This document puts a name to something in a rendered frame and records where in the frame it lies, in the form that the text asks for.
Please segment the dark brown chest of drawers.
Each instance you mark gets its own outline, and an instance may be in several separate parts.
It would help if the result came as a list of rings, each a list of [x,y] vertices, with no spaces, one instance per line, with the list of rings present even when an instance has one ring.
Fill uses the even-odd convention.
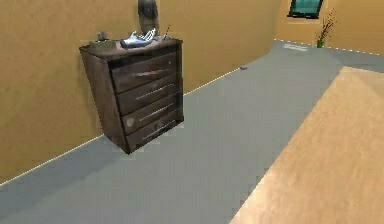
[[[130,154],[184,121],[179,39],[79,48],[103,134]]]

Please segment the blue white folded cloth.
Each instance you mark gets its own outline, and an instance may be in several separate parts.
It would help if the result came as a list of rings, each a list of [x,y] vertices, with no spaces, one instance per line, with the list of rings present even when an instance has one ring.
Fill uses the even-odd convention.
[[[121,39],[120,44],[124,49],[144,47],[150,44],[155,37],[156,29],[148,31],[145,35],[136,35],[136,32],[132,32],[127,38]]]

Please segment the olive flat box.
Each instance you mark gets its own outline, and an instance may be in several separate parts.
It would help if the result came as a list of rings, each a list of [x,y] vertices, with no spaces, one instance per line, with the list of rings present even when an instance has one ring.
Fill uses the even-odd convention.
[[[89,46],[95,49],[115,49],[116,42],[114,40],[90,41]]]

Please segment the bare twig house plant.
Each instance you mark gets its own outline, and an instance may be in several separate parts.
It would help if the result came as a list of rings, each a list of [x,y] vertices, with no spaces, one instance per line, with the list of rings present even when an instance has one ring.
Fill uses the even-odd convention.
[[[336,23],[337,20],[335,19],[335,10],[332,9],[323,18],[320,28],[316,33],[317,48],[322,48],[324,46],[326,38],[330,35],[330,32],[333,30],[333,27]]]

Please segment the teal window with dark frame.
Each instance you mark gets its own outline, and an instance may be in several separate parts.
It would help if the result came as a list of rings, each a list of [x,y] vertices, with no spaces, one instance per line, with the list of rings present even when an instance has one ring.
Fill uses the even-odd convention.
[[[323,0],[292,0],[287,14],[292,18],[318,19]]]

